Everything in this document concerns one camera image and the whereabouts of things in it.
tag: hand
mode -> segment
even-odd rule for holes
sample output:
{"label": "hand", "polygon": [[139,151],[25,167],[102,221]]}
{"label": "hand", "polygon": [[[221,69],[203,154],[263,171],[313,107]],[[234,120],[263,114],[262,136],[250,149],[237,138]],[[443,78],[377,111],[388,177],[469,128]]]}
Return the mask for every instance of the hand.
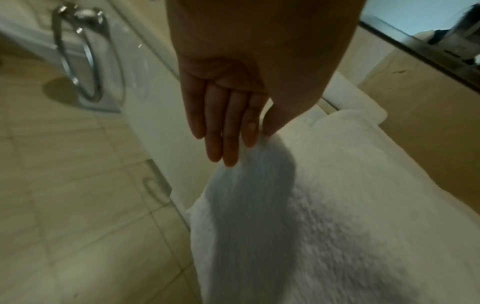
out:
{"label": "hand", "polygon": [[363,0],[167,0],[193,135],[234,166],[240,135],[272,135],[311,108],[342,58]]}

